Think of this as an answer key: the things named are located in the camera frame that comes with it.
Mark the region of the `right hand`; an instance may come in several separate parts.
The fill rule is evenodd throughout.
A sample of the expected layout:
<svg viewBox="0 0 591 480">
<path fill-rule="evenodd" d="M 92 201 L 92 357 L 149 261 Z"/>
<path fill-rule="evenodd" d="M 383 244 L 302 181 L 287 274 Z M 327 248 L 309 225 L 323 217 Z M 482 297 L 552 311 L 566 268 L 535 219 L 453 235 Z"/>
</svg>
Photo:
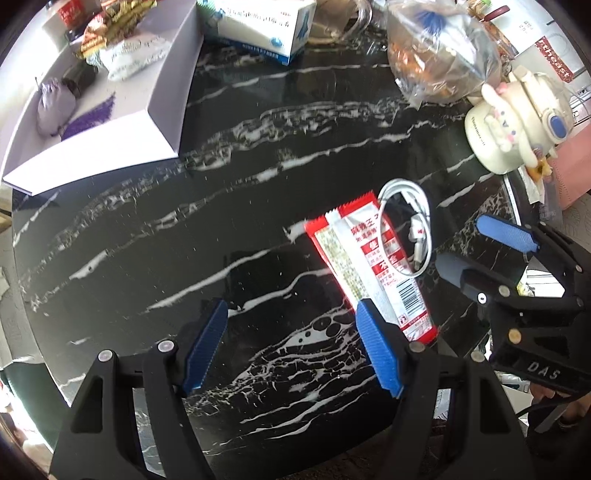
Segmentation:
<svg viewBox="0 0 591 480">
<path fill-rule="evenodd" d="M 539 422 L 529 420 L 529 426 L 534 426 L 534 431 L 540 434 L 549 431 L 561 418 L 572 420 L 583 417 L 589 408 L 585 396 L 567 395 L 539 384 L 531 383 L 530 393 L 533 403 L 529 416 L 547 410 Z"/>
</svg>

